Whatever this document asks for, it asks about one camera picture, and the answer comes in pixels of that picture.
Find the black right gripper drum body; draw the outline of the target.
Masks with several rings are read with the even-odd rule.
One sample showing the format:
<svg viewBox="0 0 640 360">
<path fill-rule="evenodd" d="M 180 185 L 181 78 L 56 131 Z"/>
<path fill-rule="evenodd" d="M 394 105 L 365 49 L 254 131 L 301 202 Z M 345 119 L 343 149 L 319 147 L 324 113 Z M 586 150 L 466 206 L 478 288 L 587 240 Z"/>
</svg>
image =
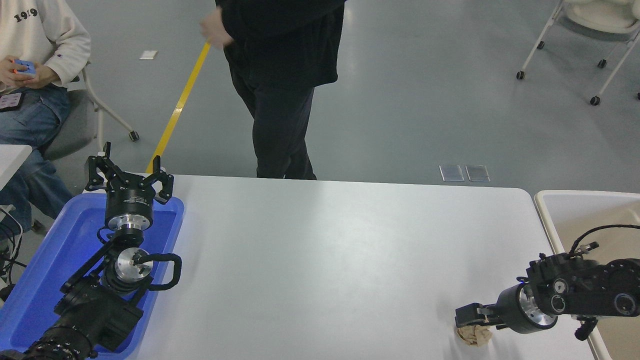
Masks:
<svg viewBox="0 0 640 360">
<path fill-rule="evenodd" d="M 503 325 L 519 334 L 544 329 L 542 313 L 535 302 L 529 284 L 518 284 L 503 290 L 497 299 L 495 312 Z"/>
</svg>

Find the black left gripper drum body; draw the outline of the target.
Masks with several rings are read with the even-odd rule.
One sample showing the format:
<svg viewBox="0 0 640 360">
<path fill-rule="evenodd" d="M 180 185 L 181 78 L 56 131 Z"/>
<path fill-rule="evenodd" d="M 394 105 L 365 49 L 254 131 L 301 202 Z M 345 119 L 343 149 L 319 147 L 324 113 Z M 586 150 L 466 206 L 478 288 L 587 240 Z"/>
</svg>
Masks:
<svg viewBox="0 0 640 360">
<path fill-rule="evenodd" d="M 153 201 L 156 195 L 152 186 L 140 187 L 140 182 L 124 183 L 111 178 L 106 184 L 105 223 L 153 223 Z"/>
</svg>

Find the seated person's left hand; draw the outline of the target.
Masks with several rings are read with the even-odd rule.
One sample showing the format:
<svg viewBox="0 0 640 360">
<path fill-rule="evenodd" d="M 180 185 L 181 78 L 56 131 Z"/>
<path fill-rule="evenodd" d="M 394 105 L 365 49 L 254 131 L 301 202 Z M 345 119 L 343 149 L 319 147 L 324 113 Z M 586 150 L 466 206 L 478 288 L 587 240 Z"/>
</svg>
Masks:
<svg viewBox="0 0 640 360">
<path fill-rule="evenodd" d="M 30 89 L 41 89 L 45 86 L 59 82 L 60 76 L 50 67 L 45 64 L 35 63 L 34 68 L 36 75 L 29 79 L 23 80 L 22 87 Z"/>
</svg>

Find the seated person's right hand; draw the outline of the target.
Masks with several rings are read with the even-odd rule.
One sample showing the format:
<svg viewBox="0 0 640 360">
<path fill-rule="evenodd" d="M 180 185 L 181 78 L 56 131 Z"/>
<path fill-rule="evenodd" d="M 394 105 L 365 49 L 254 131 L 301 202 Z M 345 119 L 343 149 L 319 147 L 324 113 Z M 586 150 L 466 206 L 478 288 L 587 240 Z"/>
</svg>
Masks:
<svg viewBox="0 0 640 360">
<path fill-rule="evenodd" d="M 23 73 L 19 73 L 20 70 L 25 69 L 25 66 L 19 63 L 15 63 L 18 59 L 13 55 L 7 55 L 0 62 L 0 81 L 5 84 L 7 88 L 19 88 L 22 87 L 23 81 L 30 78 L 30 76 Z"/>
</svg>

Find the standing person's right hand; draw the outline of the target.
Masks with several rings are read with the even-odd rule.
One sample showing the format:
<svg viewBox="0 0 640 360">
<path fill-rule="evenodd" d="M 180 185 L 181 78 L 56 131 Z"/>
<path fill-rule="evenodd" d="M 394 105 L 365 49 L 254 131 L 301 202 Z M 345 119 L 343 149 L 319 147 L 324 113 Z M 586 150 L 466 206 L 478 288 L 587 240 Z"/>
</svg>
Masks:
<svg viewBox="0 0 640 360">
<path fill-rule="evenodd" d="M 224 49 L 234 42 L 224 26 L 223 9 L 219 6 L 199 21 L 199 30 L 206 43 L 214 48 Z"/>
</svg>

